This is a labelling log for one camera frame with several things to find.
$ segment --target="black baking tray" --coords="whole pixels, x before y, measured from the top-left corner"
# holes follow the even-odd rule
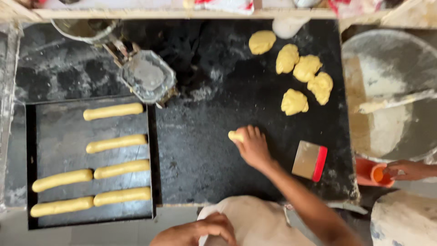
[[[27,134],[27,185],[28,185],[28,229],[42,229],[72,225],[87,225],[111,221],[153,219],[156,215],[153,176],[157,163],[154,147],[150,144],[131,146],[88,154],[85,147],[89,142],[146,134],[149,143],[155,143],[156,124],[154,109],[144,105],[145,112],[138,115],[111,117],[85,121],[83,111],[124,103],[139,102],[134,96],[67,102],[26,105]],[[50,175],[114,165],[136,159],[150,159],[150,171],[127,173],[107,179],[93,179],[54,187],[43,192],[32,191],[36,179]],[[96,195],[98,193],[150,186],[152,199],[130,201],[92,207],[87,210],[33,218],[30,209],[37,203],[67,200]]]

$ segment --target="hand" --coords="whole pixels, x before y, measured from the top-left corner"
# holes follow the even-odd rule
[[[400,160],[387,164],[384,173],[389,173],[393,180],[420,180],[435,176],[436,168],[423,162]]]
[[[234,143],[247,164],[262,172],[276,163],[267,148],[266,135],[258,127],[240,127],[237,133],[243,136],[244,141],[234,140]]]
[[[198,246],[205,235],[221,236],[230,246],[236,246],[234,227],[224,214],[213,213],[203,220],[171,227],[160,232],[150,246]]]

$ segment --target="red and white package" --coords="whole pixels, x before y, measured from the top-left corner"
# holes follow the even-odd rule
[[[253,0],[195,0],[194,9],[219,10],[238,14],[253,14]]]

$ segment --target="orange container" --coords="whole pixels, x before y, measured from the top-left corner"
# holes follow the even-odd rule
[[[384,174],[387,163],[372,162],[363,158],[355,158],[357,182],[365,186],[381,186],[390,188],[395,183],[390,174]]]

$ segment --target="black countertop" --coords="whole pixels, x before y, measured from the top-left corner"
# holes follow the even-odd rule
[[[320,182],[301,179],[326,200],[357,198],[347,119],[337,22],[311,20],[289,40],[254,56],[252,33],[271,29],[271,20],[125,21],[123,32],[143,49],[159,54],[177,73],[181,96],[156,110],[162,203],[218,202],[232,195],[283,201],[279,191],[247,166],[228,139],[229,130],[249,123],[268,132],[274,157],[291,171],[299,140],[328,147]],[[23,103],[128,95],[118,68],[100,47],[60,35],[51,24],[24,30],[16,79],[10,146],[22,146]],[[292,74],[276,75],[278,51],[296,44],[300,55],[317,55],[334,80],[326,106]],[[287,89],[302,91],[309,111],[281,112]],[[23,148],[8,149],[6,205],[25,205]]]

